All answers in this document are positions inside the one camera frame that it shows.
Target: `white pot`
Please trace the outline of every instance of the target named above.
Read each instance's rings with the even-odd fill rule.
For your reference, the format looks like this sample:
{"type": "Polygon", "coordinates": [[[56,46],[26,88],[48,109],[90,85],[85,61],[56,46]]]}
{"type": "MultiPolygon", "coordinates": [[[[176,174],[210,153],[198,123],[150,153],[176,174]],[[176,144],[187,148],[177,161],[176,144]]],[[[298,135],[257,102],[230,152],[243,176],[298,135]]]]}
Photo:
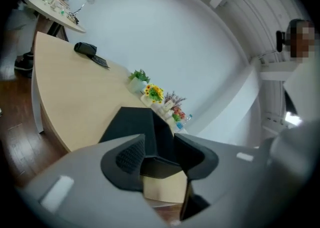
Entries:
{"type": "Polygon", "coordinates": [[[129,85],[128,85],[128,90],[131,93],[137,93],[142,91],[145,88],[145,83],[144,81],[141,81],[140,79],[138,79],[137,77],[134,77],[129,85]]]}
{"type": "Polygon", "coordinates": [[[146,94],[143,94],[140,100],[146,107],[150,107],[152,105],[152,99],[146,94]]]}
{"type": "Polygon", "coordinates": [[[172,107],[175,106],[175,103],[172,102],[172,100],[169,100],[168,102],[166,102],[163,106],[163,111],[166,113],[168,112],[172,107]]]}

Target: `black object on desk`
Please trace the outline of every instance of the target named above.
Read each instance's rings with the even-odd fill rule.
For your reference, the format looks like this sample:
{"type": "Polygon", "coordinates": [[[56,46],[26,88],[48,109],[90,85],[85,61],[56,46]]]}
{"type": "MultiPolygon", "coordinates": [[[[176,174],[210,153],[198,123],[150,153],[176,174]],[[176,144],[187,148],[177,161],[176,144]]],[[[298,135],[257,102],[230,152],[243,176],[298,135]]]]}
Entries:
{"type": "Polygon", "coordinates": [[[169,125],[150,108],[121,107],[100,143],[137,134],[145,135],[141,175],[164,179],[182,171],[169,125]]]}
{"type": "Polygon", "coordinates": [[[97,47],[92,44],[78,42],[74,45],[74,51],[86,55],[88,58],[90,58],[92,61],[94,61],[96,64],[100,66],[110,68],[106,60],[96,55],[97,47]]]}

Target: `white label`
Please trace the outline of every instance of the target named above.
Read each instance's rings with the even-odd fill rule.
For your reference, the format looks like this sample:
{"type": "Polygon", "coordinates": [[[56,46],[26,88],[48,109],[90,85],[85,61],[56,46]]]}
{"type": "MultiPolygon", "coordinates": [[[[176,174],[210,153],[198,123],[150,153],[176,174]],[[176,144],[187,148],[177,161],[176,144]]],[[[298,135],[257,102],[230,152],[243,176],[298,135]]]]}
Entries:
{"type": "Polygon", "coordinates": [[[67,197],[68,192],[74,185],[74,180],[68,176],[61,175],[58,181],[46,193],[40,204],[49,212],[55,213],[64,199],[67,197]]]}
{"type": "Polygon", "coordinates": [[[252,155],[249,155],[243,152],[238,152],[236,154],[236,157],[247,162],[252,162],[254,160],[254,157],[252,155]]]}

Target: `round table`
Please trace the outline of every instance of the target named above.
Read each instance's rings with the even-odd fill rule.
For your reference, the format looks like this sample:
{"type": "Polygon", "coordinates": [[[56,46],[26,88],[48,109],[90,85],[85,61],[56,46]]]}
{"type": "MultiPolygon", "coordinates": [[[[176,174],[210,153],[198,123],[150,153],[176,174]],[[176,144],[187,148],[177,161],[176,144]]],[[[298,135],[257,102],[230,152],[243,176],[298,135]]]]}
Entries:
{"type": "MultiPolygon", "coordinates": [[[[43,131],[41,105],[48,124],[69,151],[97,144],[120,107],[146,106],[127,89],[129,71],[110,60],[106,69],[76,53],[67,41],[38,32],[31,80],[37,130],[43,131]]],[[[184,201],[183,171],[164,179],[142,177],[146,198],[184,201]]]]}
{"type": "Polygon", "coordinates": [[[46,18],[53,21],[51,25],[48,35],[56,36],[61,26],[69,28],[73,31],[78,33],[86,33],[86,30],[81,26],[75,24],[74,22],[70,21],[67,18],[67,14],[61,15],[57,11],[52,10],[50,4],[45,4],[43,0],[24,0],[27,5],[34,9],[35,11],[39,12],[40,14],[44,15],[46,18]]]}

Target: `water bottle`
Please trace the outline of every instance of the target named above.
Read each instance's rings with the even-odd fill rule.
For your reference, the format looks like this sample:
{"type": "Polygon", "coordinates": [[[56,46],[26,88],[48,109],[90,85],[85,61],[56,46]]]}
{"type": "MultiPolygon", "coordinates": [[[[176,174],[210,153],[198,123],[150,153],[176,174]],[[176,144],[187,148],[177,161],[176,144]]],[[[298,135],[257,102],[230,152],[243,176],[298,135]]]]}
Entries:
{"type": "Polygon", "coordinates": [[[184,126],[189,122],[192,118],[192,115],[190,114],[189,116],[185,117],[183,120],[180,120],[176,123],[176,130],[179,132],[184,128],[184,126]]]}

